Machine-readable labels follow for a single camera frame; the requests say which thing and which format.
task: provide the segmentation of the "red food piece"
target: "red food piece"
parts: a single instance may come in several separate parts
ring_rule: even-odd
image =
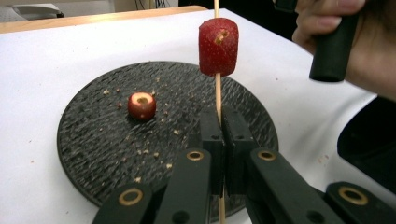
[[[235,70],[239,32],[234,21],[215,18],[199,27],[199,67],[203,74],[222,77]]]
[[[154,97],[147,92],[136,92],[128,98],[128,112],[134,119],[152,119],[156,108]]]

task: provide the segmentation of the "brass screw hole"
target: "brass screw hole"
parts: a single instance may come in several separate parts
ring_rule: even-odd
[[[260,159],[264,161],[273,161],[276,158],[276,155],[270,151],[262,150],[258,154]]]
[[[356,205],[366,205],[369,202],[366,195],[351,187],[341,187],[338,193],[343,199]]]
[[[204,158],[204,153],[200,151],[191,151],[187,153],[187,158],[191,161],[200,161]]]
[[[140,189],[133,188],[125,190],[119,197],[119,203],[124,206],[130,206],[139,203],[143,198],[143,192]]]

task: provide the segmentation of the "wooden table edge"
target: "wooden table edge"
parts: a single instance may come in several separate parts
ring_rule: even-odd
[[[48,20],[39,20],[39,21],[1,22],[0,34],[89,24],[89,23],[102,22],[102,21],[120,21],[120,20],[157,17],[157,16],[167,16],[167,15],[203,11],[203,10],[207,10],[207,8],[200,6],[167,7],[167,8],[158,8],[158,9],[149,9],[149,10],[107,13],[107,14],[91,15],[91,16],[66,17],[66,18],[48,19]]]

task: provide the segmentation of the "black metal bracket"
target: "black metal bracket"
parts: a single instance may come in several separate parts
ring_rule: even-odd
[[[198,140],[178,155],[170,180],[114,190],[93,223],[208,223],[210,196],[221,193],[224,176],[229,194],[246,196],[254,224],[396,220],[359,186],[334,183],[325,193],[310,187],[279,152],[258,146],[238,111],[223,107],[221,124],[216,110],[202,112]]]

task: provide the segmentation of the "black tool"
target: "black tool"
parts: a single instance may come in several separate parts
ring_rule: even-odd
[[[297,0],[275,0],[275,9],[280,11],[294,12],[296,6]],[[309,78],[322,82],[345,79],[358,18],[359,14],[345,16],[333,33],[318,36]]]

